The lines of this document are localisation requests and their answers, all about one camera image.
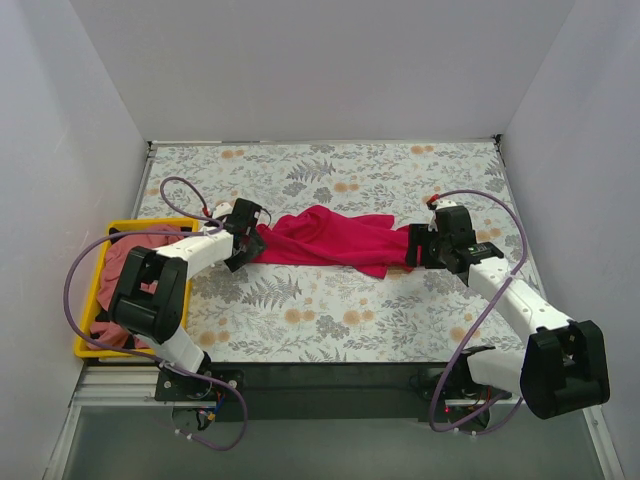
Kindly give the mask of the magenta t shirt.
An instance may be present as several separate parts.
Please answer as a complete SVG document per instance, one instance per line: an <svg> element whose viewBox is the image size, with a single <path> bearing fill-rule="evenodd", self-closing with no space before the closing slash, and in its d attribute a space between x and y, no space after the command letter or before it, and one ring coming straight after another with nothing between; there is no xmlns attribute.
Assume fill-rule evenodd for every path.
<svg viewBox="0 0 640 480"><path fill-rule="evenodd" d="M346 266L383 279L389 268L411 268L405 257L409 228L395 217L369 214L346 217L321 205L285 215L274 226L259 225L266 250L255 261L289 266Z"/></svg>

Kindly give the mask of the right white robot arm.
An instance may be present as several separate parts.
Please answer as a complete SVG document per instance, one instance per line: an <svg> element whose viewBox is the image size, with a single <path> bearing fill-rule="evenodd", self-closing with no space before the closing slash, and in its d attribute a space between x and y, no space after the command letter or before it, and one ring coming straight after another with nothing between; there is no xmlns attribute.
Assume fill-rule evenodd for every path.
<svg viewBox="0 0 640 480"><path fill-rule="evenodd" d="M486 387L518 396L540 419L602 405L610 399L604 335L591 320L576 321L549 304L492 243L478 242L468 210L432 200L428 224L409 228L406 263L444 269L487 300L525 346L521 354L459 345L441 373L432 399L449 377L464 397Z"/></svg>

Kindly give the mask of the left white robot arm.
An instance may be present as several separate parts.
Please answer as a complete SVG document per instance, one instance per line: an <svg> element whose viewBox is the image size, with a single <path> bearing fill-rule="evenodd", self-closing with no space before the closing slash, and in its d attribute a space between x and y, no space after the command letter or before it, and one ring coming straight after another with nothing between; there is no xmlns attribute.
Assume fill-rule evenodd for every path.
<svg viewBox="0 0 640 480"><path fill-rule="evenodd" d="M262 207L239 199L196 235L167 246L132 248L123 264L108 310L109 320L148 345L165 364L182 369L178 387L193 400L213 386L203 369L205 352L182 326L187 283L217 263L235 272L266 250L257 230Z"/></svg>

